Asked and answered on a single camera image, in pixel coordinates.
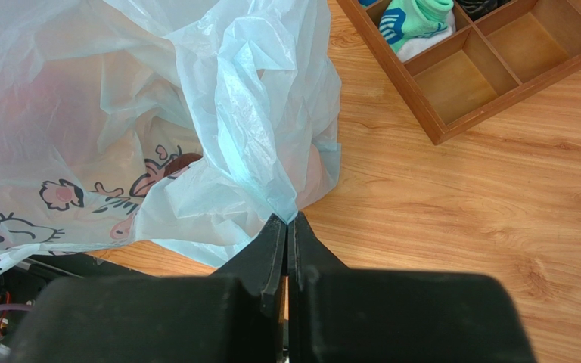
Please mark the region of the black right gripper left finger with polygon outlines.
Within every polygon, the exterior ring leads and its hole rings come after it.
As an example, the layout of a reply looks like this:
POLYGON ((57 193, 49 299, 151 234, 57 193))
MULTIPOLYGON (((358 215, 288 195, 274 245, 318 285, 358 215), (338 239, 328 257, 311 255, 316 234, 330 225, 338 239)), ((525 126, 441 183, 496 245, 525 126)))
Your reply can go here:
POLYGON ((13 362, 280 362, 287 227, 277 216, 207 276, 61 278, 40 294, 13 362))

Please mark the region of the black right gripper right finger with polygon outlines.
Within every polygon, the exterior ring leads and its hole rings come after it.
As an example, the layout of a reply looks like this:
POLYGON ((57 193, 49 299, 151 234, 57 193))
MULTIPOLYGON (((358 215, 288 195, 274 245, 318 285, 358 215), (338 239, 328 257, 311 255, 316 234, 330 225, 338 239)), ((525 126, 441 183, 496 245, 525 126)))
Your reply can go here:
POLYGON ((299 214, 288 227, 292 362, 533 362, 512 298, 467 272, 350 268, 299 214))

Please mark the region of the light blue plastic bag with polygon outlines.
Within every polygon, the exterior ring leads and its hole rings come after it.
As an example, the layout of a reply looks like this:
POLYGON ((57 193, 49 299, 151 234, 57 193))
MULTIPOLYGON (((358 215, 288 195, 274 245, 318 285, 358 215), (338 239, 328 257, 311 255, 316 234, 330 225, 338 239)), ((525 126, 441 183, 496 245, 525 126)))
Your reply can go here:
POLYGON ((322 199, 330 29, 325 1, 0 1, 0 274, 139 240, 219 267, 322 199))

